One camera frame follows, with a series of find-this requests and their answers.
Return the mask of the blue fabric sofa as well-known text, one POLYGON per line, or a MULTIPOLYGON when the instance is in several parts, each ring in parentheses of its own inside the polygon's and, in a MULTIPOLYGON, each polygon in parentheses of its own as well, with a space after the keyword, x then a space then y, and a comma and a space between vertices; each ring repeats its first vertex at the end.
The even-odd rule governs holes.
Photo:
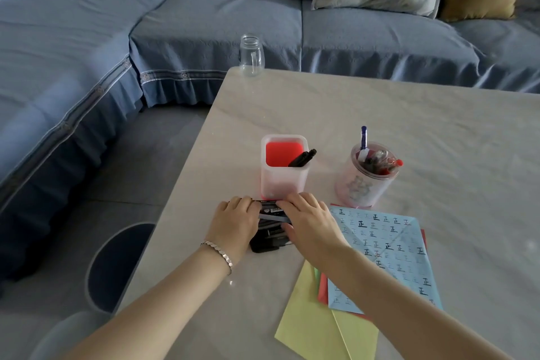
POLYGON ((212 104, 262 39, 265 67, 540 93, 540 0, 509 20, 312 0, 1 0, 0 289, 31 273, 72 189, 143 104, 212 104))

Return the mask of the person's right forearm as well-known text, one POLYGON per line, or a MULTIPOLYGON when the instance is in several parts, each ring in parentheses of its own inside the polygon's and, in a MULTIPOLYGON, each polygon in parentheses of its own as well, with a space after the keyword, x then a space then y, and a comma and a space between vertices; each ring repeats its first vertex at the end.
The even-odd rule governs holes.
POLYGON ((361 309, 404 360, 512 360, 351 247, 303 255, 361 309))

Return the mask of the white square pen holder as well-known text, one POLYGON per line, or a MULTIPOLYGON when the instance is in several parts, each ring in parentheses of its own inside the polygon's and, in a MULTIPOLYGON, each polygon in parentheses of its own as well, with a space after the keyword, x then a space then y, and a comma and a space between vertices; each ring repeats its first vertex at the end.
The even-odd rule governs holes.
POLYGON ((294 134, 268 134, 261 140, 260 196, 281 200, 289 193, 304 191, 310 164, 291 167, 301 153, 309 151, 307 139, 294 134))

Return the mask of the blue printed paper sheet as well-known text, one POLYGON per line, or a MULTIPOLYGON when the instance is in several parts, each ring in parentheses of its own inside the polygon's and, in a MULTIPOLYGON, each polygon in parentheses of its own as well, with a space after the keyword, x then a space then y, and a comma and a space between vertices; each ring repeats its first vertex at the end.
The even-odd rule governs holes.
POLYGON ((329 210, 353 249, 443 309, 424 233, 415 217, 337 205, 329 210))

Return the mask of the person's left hand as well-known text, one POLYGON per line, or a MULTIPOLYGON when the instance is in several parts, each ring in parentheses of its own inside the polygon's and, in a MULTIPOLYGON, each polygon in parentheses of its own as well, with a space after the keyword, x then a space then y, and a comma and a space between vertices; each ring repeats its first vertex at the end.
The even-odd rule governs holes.
POLYGON ((204 243, 215 245, 235 266, 244 257, 257 230, 258 220, 220 220, 217 206, 204 243))

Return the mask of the person's right hand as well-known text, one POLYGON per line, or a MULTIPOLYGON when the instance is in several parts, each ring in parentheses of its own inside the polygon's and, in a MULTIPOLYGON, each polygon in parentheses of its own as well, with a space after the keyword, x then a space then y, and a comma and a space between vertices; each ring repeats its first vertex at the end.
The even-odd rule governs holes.
POLYGON ((349 248, 328 206, 314 194, 290 193, 276 202, 292 222, 293 243, 315 268, 326 272, 340 254, 349 248))

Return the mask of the person's left forearm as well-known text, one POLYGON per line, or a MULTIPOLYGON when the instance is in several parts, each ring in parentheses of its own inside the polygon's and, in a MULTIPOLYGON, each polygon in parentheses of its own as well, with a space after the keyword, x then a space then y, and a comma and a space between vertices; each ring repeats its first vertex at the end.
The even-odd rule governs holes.
POLYGON ((230 273, 225 257, 203 243, 60 360, 164 360, 186 324, 230 273))

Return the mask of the yellow paper sheet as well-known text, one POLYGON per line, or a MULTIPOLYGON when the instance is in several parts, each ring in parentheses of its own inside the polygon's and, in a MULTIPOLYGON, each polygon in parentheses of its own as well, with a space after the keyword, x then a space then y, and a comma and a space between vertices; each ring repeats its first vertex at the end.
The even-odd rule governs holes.
POLYGON ((375 360, 379 330, 317 299, 314 268, 304 261, 274 337, 305 360, 375 360))

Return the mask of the clear round pen holder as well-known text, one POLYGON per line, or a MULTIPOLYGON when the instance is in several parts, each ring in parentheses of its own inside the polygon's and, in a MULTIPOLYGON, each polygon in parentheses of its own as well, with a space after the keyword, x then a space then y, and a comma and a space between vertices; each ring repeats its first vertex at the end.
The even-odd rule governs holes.
POLYGON ((399 175, 398 157, 386 146, 371 141, 367 144, 369 155, 383 152, 382 161, 367 164, 358 160, 361 143, 350 151, 347 161, 336 175, 335 193, 340 205, 351 208, 369 208, 380 199, 399 175))

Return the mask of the bundle of black pens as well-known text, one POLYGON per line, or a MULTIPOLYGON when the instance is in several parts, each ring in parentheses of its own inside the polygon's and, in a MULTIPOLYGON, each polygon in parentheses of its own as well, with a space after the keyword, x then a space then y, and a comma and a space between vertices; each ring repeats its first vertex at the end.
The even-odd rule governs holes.
POLYGON ((256 254, 277 251, 292 244, 282 224, 292 224, 287 214, 277 206, 276 201, 256 200, 260 203, 258 231, 249 242, 256 254))

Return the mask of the round grey stool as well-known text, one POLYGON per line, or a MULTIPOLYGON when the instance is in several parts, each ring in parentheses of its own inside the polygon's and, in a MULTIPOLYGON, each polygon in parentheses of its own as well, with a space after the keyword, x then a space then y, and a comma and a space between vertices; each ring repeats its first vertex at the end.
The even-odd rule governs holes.
POLYGON ((124 227, 102 244, 85 275, 85 297, 95 311, 113 314, 154 232, 154 222, 124 227))

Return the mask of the black marker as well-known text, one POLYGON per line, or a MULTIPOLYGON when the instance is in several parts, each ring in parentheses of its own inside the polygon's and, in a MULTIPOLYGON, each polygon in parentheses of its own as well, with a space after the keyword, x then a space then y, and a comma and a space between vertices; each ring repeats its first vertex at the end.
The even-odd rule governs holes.
POLYGON ((314 158, 316 153, 317 153, 316 149, 311 149, 307 152, 303 152, 299 156, 297 156, 295 159, 293 159, 288 164, 288 167, 302 168, 306 166, 314 158))

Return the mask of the clear glass jar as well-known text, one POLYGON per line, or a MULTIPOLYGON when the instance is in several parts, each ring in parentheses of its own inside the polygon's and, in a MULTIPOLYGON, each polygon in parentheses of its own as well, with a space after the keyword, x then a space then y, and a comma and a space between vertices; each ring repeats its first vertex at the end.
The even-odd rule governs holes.
POLYGON ((256 77, 265 69, 262 41, 253 34, 244 34, 240 39, 239 68, 245 77, 256 77))

